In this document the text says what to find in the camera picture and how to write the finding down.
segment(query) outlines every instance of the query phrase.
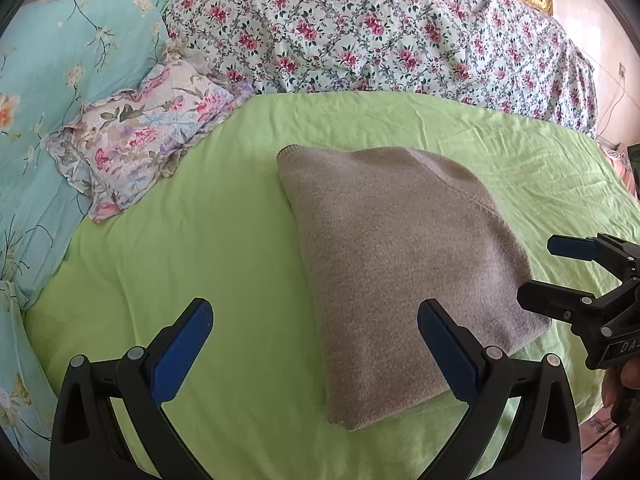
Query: floral comforter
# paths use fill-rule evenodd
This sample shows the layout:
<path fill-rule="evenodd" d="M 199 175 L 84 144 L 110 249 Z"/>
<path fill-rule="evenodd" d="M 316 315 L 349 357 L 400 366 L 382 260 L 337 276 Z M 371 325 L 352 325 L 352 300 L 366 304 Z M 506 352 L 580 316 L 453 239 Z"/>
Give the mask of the floral comforter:
<path fill-rule="evenodd" d="M 169 34 L 262 92 L 423 92 L 591 137 L 592 69 L 519 0 L 174 0 Z"/>

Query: black clamp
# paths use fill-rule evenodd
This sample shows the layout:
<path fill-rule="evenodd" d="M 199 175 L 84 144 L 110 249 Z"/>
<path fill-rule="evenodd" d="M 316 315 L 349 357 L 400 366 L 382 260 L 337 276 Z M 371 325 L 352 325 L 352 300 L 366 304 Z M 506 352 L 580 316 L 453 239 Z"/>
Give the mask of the black clamp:
<path fill-rule="evenodd" d="M 583 290 L 530 281 L 518 290 L 520 306 L 570 323 L 587 350 L 587 368 L 617 367 L 620 371 L 625 362 L 640 356 L 640 246 L 607 234 L 595 238 L 554 235 L 546 246 L 556 256 L 593 260 L 622 284 L 596 298 Z M 632 413 L 640 413 L 640 391 L 621 383 L 618 388 L 611 420 L 626 429 L 638 418 Z"/>
<path fill-rule="evenodd" d="M 418 480 L 467 480 L 482 458 L 511 397 L 515 419 L 494 466 L 482 480 L 579 480 L 580 436 L 574 400 L 560 358 L 511 359 L 483 348 L 436 300 L 423 301 L 418 329 L 458 400 L 464 418 Z"/>
<path fill-rule="evenodd" d="M 148 348 L 122 359 L 71 359 L 58 399 L 50 451 L 52 480 L 151 480 L 136 465 L 110 398 L 122 399 L 164 480 L 211 480 L 176 433 L 161 404 L 175 397 L 213 327 L 205 300 L 191 301 Z"/>

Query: green bed sheet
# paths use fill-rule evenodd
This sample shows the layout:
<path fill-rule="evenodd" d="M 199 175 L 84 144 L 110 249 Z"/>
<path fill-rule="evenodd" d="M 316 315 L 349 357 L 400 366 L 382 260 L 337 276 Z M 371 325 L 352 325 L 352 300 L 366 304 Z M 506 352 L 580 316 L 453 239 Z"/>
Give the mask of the green bed sheet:
<path fill-rule="evenodd" d="M 275 163 L 291 143 L 411 146 L 453 158 L 494 194 L 539 280 L 596 294 L 617 283 L 595 264 L 550 256 L 551 234 L 640 240 L 639 207 L 583 134 L 418 94 L 252 98 L 129 211 L 100 225 L 85 220 L 26 315 L 58 390 L 73 355 L 120 357 L 148 344 L 194 297 L 207 298 L 215 326 L 165 410 L 216 480 L 414 479 L 466 409 L 447 392 L 359 431 L 327 423 L 312 298 Z M 584 367 L 580 341 L 555 323 L 518 356 L 546 352 L 564 361 L 579 417 L 588 418 L 600 406 L 601 375 Z M 514 409 L 479 470 L 490 466 Z M 136 459 L 150 467 L 122 411 Z"/>

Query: human hand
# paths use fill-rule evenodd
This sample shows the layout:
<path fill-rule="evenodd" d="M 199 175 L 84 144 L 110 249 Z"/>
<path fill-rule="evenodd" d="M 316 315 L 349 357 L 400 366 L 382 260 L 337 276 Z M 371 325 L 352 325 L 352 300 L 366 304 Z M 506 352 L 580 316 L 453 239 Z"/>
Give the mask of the human hand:
<path fill-rule="evenodd" d="M 609 368 L 604 374 L 602 381 L 602 403 L 606 408 L 613 406 L 618 398 L 618 382 L 627 388 L 640 390 L 640 358 L 631 359 L 622 368 L 620 379 L 616 376 L 618 370 Z"/>

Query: electric cord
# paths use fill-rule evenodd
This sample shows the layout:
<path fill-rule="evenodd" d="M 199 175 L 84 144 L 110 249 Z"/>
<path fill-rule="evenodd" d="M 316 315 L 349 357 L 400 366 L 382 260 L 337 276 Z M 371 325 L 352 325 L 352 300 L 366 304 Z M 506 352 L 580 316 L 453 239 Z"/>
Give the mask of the electric cord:
<path fill-rule="evenodd" d="M 604 438 L 607 438 L 611 433 L 613 433 L 614 431 L 616 431 L 618 429 L 618 425 L 616 424 L 613 428 L 611 428 L 610 430 L 607 430 L 606 433 L 604 433 L 601 437 L 598 438 L 598 440 L 596 440 L 593 444 L 587 446 L 586 448 L 584 448 L 582 450 L 582 454 L 584 455 L 586 452 L 590 451 L 591 449 L 593 449 L 595 446 L 597 446 L 600 442 L 602 442 L 602 440 Z"/>
<path fill-rule="evenodd" d="M 611 117 L 613 115 L 613 110 L 616 109 L 616 106 L 618 106 L 618 104 L 620 103 L 620 101 L 622 101 L 622 99 L 624 98 L 625 95 L 626 95 L 626 79 L 622 78 L 622 95 L 615 102 L 615 104 L 611 107 L 611 111 L 609 113 L 609 119 L 607 120 L 607 124 L 605 124 L 604 128 L 602 129 L 602 131 L 598 134 L 598 137 L 600 137 L 605 132 L 605 130 L 609 127 L 609 123 L 611 122 Z"/>

